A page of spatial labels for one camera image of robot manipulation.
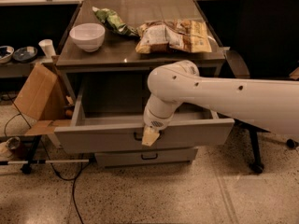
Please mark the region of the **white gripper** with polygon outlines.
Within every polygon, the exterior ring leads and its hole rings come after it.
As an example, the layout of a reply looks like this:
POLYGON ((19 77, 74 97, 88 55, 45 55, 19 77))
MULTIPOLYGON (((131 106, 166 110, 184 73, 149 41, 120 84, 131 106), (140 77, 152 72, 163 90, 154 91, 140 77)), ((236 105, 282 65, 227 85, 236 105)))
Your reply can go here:
POLYGON ((158 140, 159 131, 169 125, 180 106, 181 102, 167 102, 153 94, 149 97, 143 115, 143 120, 147 125, 142 136, 143 146, 151 147, 158 140))

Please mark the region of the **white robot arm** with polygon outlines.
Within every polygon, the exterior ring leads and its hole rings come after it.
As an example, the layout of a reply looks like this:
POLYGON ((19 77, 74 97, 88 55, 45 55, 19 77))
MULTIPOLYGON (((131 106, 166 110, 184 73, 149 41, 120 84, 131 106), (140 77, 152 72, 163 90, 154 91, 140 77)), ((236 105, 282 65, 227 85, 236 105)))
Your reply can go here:
POLYGON ((191 61, 153 69, 142 144, 152 145, 184 103, 201 106, 293 140, 299 138, 299 82, 201 77, 191 61))

